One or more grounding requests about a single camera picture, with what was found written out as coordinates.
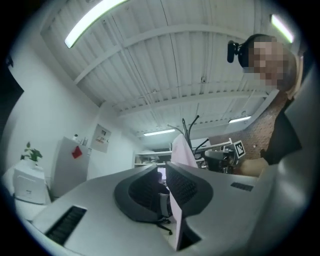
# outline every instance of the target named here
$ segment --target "sign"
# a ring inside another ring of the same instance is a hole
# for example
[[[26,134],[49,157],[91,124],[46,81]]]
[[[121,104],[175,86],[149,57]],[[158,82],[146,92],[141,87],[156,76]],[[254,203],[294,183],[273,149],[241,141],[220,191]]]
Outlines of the sign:
[[[236,155],[238,156],[238,158],[241,158],[246,154],[244,145],[242,144],[241,140],[233,143],[233,145],[235,147],[235,152],[236,152]]]

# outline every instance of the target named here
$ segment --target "ceiling light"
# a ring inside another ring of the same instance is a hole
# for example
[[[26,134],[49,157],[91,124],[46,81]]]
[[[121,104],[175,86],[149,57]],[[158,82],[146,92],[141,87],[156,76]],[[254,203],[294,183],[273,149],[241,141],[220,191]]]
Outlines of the ceiling light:
[[[175,129],[170,129],[170,130],[161,130],[161,131],[155,131],[155,132],[150,132],[150,133],[145,133],[143,134],[144,136],[151,136],[151,135],[158,135],[158,134],[167,134],[167,133],[173,133],[175,132]]]
[[[90,11],[88,11],[80,21],[74,26],[71,32],[64,40],[66,46],[71,48],[77,39],[89,28],[97,19],[99,19],[108,10],[127,0],[102,0]]]
[[[246,116],[246,117],[241,117],[241,118],[232,119],[232,120],[229,121],[229,124],[235,123],[235,122],[244,121],[244,120],[248,120],[249,118],[251,118],[251,116]]]
[[[294,36],[289,31],[289,29],[286,28],[286,26],[280,21],[280,19],[272,15],[271,16],[271,23],[289,40],[290,43],[294,41]]]

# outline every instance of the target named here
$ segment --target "black cable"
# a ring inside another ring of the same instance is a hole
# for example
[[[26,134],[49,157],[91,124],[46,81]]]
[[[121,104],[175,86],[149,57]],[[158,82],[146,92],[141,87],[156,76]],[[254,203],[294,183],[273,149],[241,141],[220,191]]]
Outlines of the black cable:
[[[199,146],[196,147],[196,149],[193,151],[193,155],[195,156],[196,153],[197,153],[197,150],[203,145],[205,144],[207,141],[209,141],[209,139],[207,138],[204,142],[202,142]]]
[[[199,115],[197,115],[197,116],[195,117],[195,119],[193,120],[192,124],[191,124],[191,125],[190,125],[190,127],[189,127],[189,131],[188,131],[189,138],[190,138],[190,131],[191,131],[191,128],[192,128],[192,126],[194,125],[194,123],[197,121],[197,119],[198,119],[199,117],[200,117],[200,116],[199,116]]]
[[[189,138],[189,134],[188,134],[188,129],[187,129],[187,126],[186,126],[186,121],[184,118],[182,118],[182,125],[183,125],[183,131],[184,131],[184,137],[186,139],[186,142],[188,143],[191,151],[192,151],[192,146],[191,146],[191,141],[190,141],[190,138]]]
[[[195,160],[200,160],[202,158],[202,155],[200,155],[200,157],[198,158],[194,158]]]
[[[177,129],[180,133],[184,134],[184,133],[182,132],[182,130],[180,130],[179,128],[177,128],[177,127],[175,127],[175,126],[172,126],[172,125],[170,125],[170,124],[168,124],[167,126],[173,128],[173,129]]]

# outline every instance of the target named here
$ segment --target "pink fabric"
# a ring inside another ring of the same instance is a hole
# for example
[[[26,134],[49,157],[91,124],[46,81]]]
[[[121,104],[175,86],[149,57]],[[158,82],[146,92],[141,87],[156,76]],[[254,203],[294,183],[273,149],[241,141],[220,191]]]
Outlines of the pink fabric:
[[[188,142],[183,134],[178,135],[172,143],[171,162],[180,163],[186,166],[198,167],[194,154],[188,145]],[[178,206],[173,195],[170,193],[170,205],[174,219],[176,220],[175,232],[175,249],[177,250],[178,238],[182,220],[182,210]]]
[[[171,162],[198,168],[194,154],[183,134],[178,135],[172,143]]]

